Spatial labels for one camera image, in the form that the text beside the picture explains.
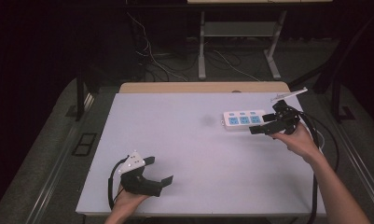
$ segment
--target human hand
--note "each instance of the human hand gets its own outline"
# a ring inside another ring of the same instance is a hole
[[[302,123],[297,124],[297,128],[292,134],[274,133],[270,137],[279,139],[284,142],[288,149],[301,156],[304,161],[311,163],[312,159],[322,155],[314,144],[308,130]]]
[[[147,195],[129,193],[121,185],[119,185],[118,193],[119,195],[114,203],[113,210],[105,221],[105,224],[123,223],[134,213],[140,203],[149,198]]]

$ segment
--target electrical outlet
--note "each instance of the electrical outlet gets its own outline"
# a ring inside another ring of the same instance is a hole
[[[248,131],[248,127],[264,124],[265,110],[243,110],[224,113],[222,125],[229,131]]]

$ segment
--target wooden table edge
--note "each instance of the wooden table edge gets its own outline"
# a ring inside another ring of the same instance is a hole
[[[290,92],[286,83],[272,82],[127,82],[119,93]]]

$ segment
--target forearm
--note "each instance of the forearm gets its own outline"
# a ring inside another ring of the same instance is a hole
[[[369,223],[365,213],[329,166],[326,158],[319,153],[310,164],[323,196],[329,223]]]
[[[118,214],[110,214],[104,224],[122,224],[126,219],[126,217],[118,216]]]

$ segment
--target white tabletop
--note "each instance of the white tabletop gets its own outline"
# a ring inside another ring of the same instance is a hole
[[[277,140],[229,132],[222,113],[274,112],[276,93],[119,93],[108,115],[76,211],[106,215],[107,178],[117,161],[137,150],[154,156],[147,179],[174,175],[160,197],[136,216],[294,216],[312,207],[312,169]],[[301,109],[297,98],[287,103]],[[114,178],[118,189],[119,175]],[[317,213],[324,214],[321,194]]]

